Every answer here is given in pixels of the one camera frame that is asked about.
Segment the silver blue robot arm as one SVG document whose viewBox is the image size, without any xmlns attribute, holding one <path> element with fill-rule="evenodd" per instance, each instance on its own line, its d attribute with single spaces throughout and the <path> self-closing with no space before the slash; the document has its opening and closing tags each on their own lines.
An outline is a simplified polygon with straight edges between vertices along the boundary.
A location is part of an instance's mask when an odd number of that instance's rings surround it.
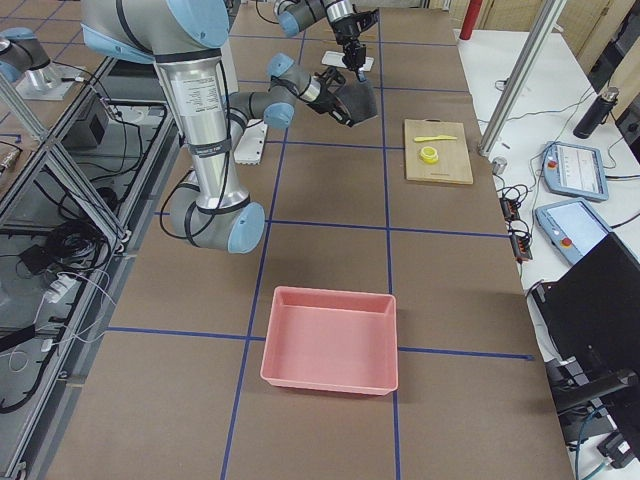
<svg viewBox="0 0 640 480">
<path fill-rule="evenodd" d="M 342 47 L 344 65 L 359 82 L 366 80 L 366 46 L 360 41 L 360 35 L 379 21 L 378 9 L 359 12 L 348 0 L 301 0 L 275 1 L 273 12 L 287 37 L 326 19 L 336 43 Z"/>
<path fill-rule="evenodd" d="M 222 1 L 84 1 L 81 12 L 90 49 L 154 67 L 191 155 L 193 169 L 171 200 L 174 237 L 232 254 L 252 251 L 265 212 L 239 182 L 234 161 L 249 121 L 285 129 L 302 101 L 351 125 L 346 104 L 328 81 L 284 54 L 268 64 L 268 91 L 229 92 L 222 48 L 230 23 Z"/>
</svg>

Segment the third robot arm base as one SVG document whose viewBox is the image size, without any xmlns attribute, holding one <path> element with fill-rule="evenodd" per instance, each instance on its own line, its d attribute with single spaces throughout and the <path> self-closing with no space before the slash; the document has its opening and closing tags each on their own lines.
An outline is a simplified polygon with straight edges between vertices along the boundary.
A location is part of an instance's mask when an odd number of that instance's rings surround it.
<svg viewBox="0 0 640 480">
<path fill-rule="evenodd" d="M 74 82 L 63 81 L 63 71 L 26 27 L 1 32 L 1 74 L 27 100 L 62 101 Z"/>
</svg>

